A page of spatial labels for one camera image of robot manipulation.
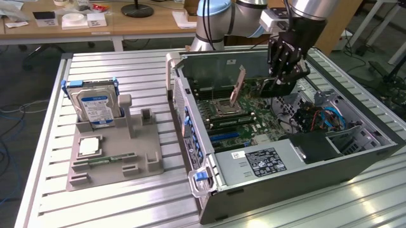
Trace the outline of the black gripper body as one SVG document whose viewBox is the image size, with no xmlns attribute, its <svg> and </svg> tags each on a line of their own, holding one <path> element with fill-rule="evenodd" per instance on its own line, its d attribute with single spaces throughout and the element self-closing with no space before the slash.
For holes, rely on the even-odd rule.
<svg viewBox="0 0 406 228">
<path fill-rule="evenodd" d="M 295 17 L 291 22 L 288 30 L 279 35 L 278 43 L 282 45 L 282 50 L 290 53 L 291 59 L 299 59 L 306 57 L 310 48 L 315 45 L 327 20 Z"/>
</svg>

